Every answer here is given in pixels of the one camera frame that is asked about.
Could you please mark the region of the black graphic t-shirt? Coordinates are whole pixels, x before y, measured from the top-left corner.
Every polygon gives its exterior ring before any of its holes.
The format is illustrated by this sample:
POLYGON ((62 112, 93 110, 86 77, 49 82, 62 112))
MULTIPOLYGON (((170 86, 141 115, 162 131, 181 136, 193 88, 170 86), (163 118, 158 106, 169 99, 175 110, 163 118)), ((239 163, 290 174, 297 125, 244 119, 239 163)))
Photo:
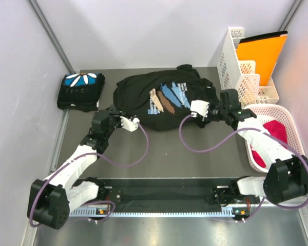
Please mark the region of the black graphic t-shirt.
POLYGON ((218 100, 213 83, 192 65, 129 76, 117 83, 113 104, 144 127, 167 131, 179 127, 191 113, 191 102, 218 100))

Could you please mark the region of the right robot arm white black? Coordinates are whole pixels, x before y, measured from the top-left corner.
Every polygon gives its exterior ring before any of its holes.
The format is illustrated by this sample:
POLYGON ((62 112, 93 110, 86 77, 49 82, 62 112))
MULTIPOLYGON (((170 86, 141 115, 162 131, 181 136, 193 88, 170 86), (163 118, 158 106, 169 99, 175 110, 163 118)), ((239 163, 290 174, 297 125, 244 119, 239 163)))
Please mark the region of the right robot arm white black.
POLYGON ((193 117, 203 122, 225 122, 253 147, 268 168, 264 177, 233 181, 229 190, 232 201, 240 203, 253 195, 280 206, 285 201, 306 197, 300 207, 308 204, 308 159, 272 136, 251 109, 242 108, 237 90, 223 90, 219 99, 193 100, 190 110, 193 117))

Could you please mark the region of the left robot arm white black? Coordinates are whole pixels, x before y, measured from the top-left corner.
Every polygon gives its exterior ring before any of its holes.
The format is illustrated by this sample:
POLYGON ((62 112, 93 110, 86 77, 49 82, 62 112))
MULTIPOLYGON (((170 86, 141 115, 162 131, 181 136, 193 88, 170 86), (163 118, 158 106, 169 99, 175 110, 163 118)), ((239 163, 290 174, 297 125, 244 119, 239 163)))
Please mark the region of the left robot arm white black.
POLYGON ((95 163, 108 147, 112 133, 122 127, 125 113, 114 105, 94 113, 91 127, 74 153, 44 180, 35 180, 30 188, 27 217, 35 228, 45 225, 60 229, 70 212, 87 201, 101 203, 106 191, 93 178, 75 186, 84 171, 95 163))

